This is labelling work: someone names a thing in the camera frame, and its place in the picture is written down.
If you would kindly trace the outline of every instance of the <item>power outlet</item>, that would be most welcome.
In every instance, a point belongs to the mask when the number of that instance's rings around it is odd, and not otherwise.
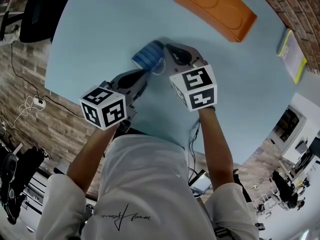
[[[45,108],[47,105],[46,101],[43,98],[40,98],[38,96],[33,98],[33,104],[41,108]]]

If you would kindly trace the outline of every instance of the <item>black chair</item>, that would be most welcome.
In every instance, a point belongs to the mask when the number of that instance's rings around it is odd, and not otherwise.
[[[28,149],[17,161],[14,154],[8,153],[5,158],[0,154],[1,189],[0,203],[7,213],[8,221],[15,224],[20,214],[20,206],[25,200],[24,189],[31,181],[37,169],[46,158],[42,149]]]
[[[24,13],[9,17],[7,11],[0,28],[0,41],[4,39],[6,26],[21,22],[20,41],[34,43],[53,39],[61,14],[68,0],[28,0]]]

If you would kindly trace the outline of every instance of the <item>white sleeve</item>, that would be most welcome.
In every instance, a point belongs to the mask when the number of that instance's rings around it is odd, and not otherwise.
[[[66,175],[48,179],[43,212],[36,230],[37,240],[67,240],[77,235],[85,218],[86,196]]]
[[[212,222],[241,240],[258,240],[259,230],[250,215],[242,187],[227,183],[218,187],[205,204]]]

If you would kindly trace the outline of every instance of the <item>wire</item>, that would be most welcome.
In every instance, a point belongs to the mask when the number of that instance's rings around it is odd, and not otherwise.
[[[255,194],[254,194],[253,192],[250,192],[250,191],[249,191],[249,192],[247,192],[247,193],[248,193],[248,194],[249,194],[249,193],[251,193],[251,194],[252,194],[252,199],[251,199],[251,200],[253,200],[253,202],[255,202]]]
[[[38,92],[38,89],[37,87],[35,87],[32,83],[30,83],[28,80],[24,79],[22,76],[18,75],[15,71],[15,68],[14,68],[14,63],[13,63],[13,56],[14,56],[14,49],[13,49],[13,45],[11,43],[11,66],[12,66],[12,69],[13,69],[13,72],[14,74],[18,77],[18,78],[21,78],[23,79],[24,81],[26,81],[29,85],[31,85],[35,90],[36,90],[36,95],[39,97],[39,92]]]
[[[268,179],[261,178],[258,185],[253,185],[252,188],[247,188],[246,190],[254,190],[258,188],[263,182],[269,181]]]
[[[18,132],[19,134],[21,134],[21,136],[24,136],[33,146],[37,146],[33,141],[32,139],[27,136],[26,134],[22,133],[21,131],[19,131],[18,129],[16,128],[13,128],[13,130],[15,130],[16,132]]]
[[[59,105],[59,106],[61,106],[61,107],[64,107],[64,108],[65,108],[66,110],[68,110],[71,114],[74,114],[74,115],[75,115],[76,117],[78,117],[78,118],[85,118],[84,116],[81,116],[81,115],[78,115],[78,114],[74,113],[73,111],[71,111],[71,110],[70,110],[69,108],[67,108],[66,106],[64,106],[64,105],[62,105],[62,104],[54,101],[52,98],[50,98],[50,97],[47,96],[47,95],[43,96],[42,98],[43,98],[43,99],[48,98],[48,99],[49,99],[50,101],[52,101],[53,103],[55,103],[55,104],[57,104],[57,105]]]
[[[198,126],[197,126],[197,129],[195,131],[195,134],[193,136],[193,138],[191,139],[190,143],[189,143],[189,150],[188,150],[188,161],[189,161],[189,164],[188,164],[188,168],[190,167],[190,160],[189,160],[189,154],[191,154],[192,158],[193,158],[193,169],[190,170],[192,171],[192,174],[191,176],[189,177],[189,180],[188,180],[188,183],[190,182],[192,176],[194,175],[194,173],[196,173],[195,169],[196,169],[196,155],[195,155],[195,152],[194,152],[194,142],[196,141],[197,137],[198,137],[198,133],[199,133],[199,129],[200,129],[200,120],[198,121]]]
[[[35,97],[40,98],[40,97],[37,96],[37,95],[34,96],[34,97],[28,96],[28,97],[26,98],[24,104],[22,104],[22,105],[19,106],[19,112],[20,112],[20,114],[19,114],[19,115],[17,116],[17,118],[14,120],[13,126],[10,125],[10,123],[5,119],[5,117],[4,117],[3,115],[0,115],[0,118],[2,118],[2,119],[8,124],[8,126],[9,126],[11,129],[16,128],[16,122],[17,122],[17,120],[19,119],[20,116],[25,116],[25,117],[27,117],[27,116],[28,116],[28,111],[30,111],[31,109],[37,109],[37,110],[39,110],[39,111],[42,111],[42,110],[44,110],[44,109],[46,108],[46,107],[43,107],[42,109],[39,109],[39,108],[37,108],[37,107],[35,107],[35,106],[32,106],[32,105],[34,104]],[[29,102],[28,102],[28,99],[29,99],[29,98],[32,99],[31,105],[30,105]]]
[[[43,97],[39,96],[38,88],[37,88],[34,84],[30,83],[28,80],[26,80],[25,78],[23,78],[22,76],[20,76],[20,75],[18,75],[18,74],[16,73],[15,67],[14,67],[14,63],[13,63],[13,56],[14,56],[14,48],[13,48],[13,44],[11,43],[11,66],[12,66],[12,70],[13,70],[14,74],[15,74],[18,78],[21,78],[22,80],[26,81],[29,85],[31,85],[31,86],[36,90],[36,95],[37,95],[38,97],[40,97],[40,98],[42,98],[42,99],[48,98],[50,101],[52,101],[53,103],[55,103],[55,104],[57,104],[57,105],[65,108],[66,110],[68,110],[70,113],[72,113],[72,114],[75,115],[76,117],[78,117],[78,118],[85,118],[84,116],[81,116],[81,115],[78,115],[78,114],[74,113],[73,111],[71,111],[70,109],[68,109],[66,106],[64,106],[64,105],[62,105],[62,104],[54,101],[52,98],[50,98],[50,97],[47,96],[47,95],[45,95],[45,96],[43,96]]]
[[[194,169],[192,169],[192,168],[188,167],[188,170],[189,170],[189,171],[194,172],[194,173],[195,173],[195,175],[198,175],[198,173],[197,173]]]

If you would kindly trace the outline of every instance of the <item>black cable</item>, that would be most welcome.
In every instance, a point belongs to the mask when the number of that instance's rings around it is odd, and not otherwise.
[[[190,176],[190,178],[188,180],[188,183],[190,182],[192,176],[196,172],[195,171],[195,169],[196,169],[196,155],[195,155],[195,152],[194,152],[194,142],[196,141],[196,139],[198,137],[199,129],[200,129],[200,121],[198,123],[198,126],[197,126],[197,129],[195,131],[195,134],[194,134],[193,138],[191,139],[191,141],[189,143],[189,153],[191,154],[191,156],[193,158],[193,169],[191,170],[192,174],[191,174],[191,176]]]
[[[18,75],[15,71],[15,68],[14,68],[14,63],[13,63],[13,56],[14,56],[14,49],[13,49],[13,45],[11,43],[11,66],[12,66],[12,69],[13,69],[13,73],[18,77],[18,78],[21,78],[23,79],[24,81],[26,81],[29,85],[31,85],[35,90],[36,90],[36,94],[38,97],[39,96],[39,92],[38,92],[38,89],[37,87],[35,87],[32,83],[30,83],[28,80],[24,79],[22,76]]]
[[[36,95],[37,95],[38,97],[40,97],[40,98],[42,98],[42,99],[48,98],[48,99],[49,99],[50,101],[52,101],[53,103],[55,103],[55,104],[57,104],[57,105],[59,105],[59,106],[61,106],[61,107],[64,107],[66,110],[68,110],[70,113],[72,113],[72,114],[75,115],[76,117],[78,117],[78,118],[85,118],[84,116],[81,116],[81,115],[78,115],[78,114],[72,112],[72,111],[71,111],[70,109],[68,109],[66,106],[64,106],[64,105],[62,105],[62,104],[54,101],[52,98],[50,98],[50,97],[47,96],[47,95],[41,97],[41,96],[39,95],[39,91],[38,91],[38,88],[37,88],[37,87],[35,87],[35,86],[34,86],[32,83],[30,83],[28,80],[24,79],[22,76],[20,76],[20,75],[18,75],[18,74],[16,73],[15,68],[14,68],[14,63],[13,63],[13,56],[14,56],[14,48],[13,48],[13,45],[12,45],[12,43],[11,43],[11,66],[12,66],[13,72],[14,72],[14,74],[15,74],[18,78],[23,79],[23,80],[26,81],[29,85],[31,85],[31,86],[36,90]]]
[[[269,181],[269,180],[261,178],[258,185],[256,185],[255,187],[252,187],[252,188],[247,188],[246,190],[254,190],[254,189],[258,188],[263,182],[266,182],[266,181]]]
[[[188,170],[189,170],[189,171],[194,172],[194,173],[195,173],[195,175],[198,175],[198,173],[197,173],[194,169],[192,169],[192,168],[188,167]]]
[[[59,105],[59,106],[61,106],[61,107],[64,107],[64,108],[65,108],[66,110],[68,110],[71,114],[74,114],[74,115],[75,115],[76,117],[78,117],[78,118],[85,118],[84,116],[81,116],[81,115],[78,115],[78,114],[72,112],[69,108],[67,108],[66,106],[64,106],[64,105],[62,105],[62,104],[54,101],[52,98],[50,98],[50,97],[47,96],[47,95],[43,96],[42,98],[43,98],[43,99],[48,98],[48,99],[49,99],[50,101],[52,101],[53,103],[55,103],[55,104],[57,104],[57,105]]]

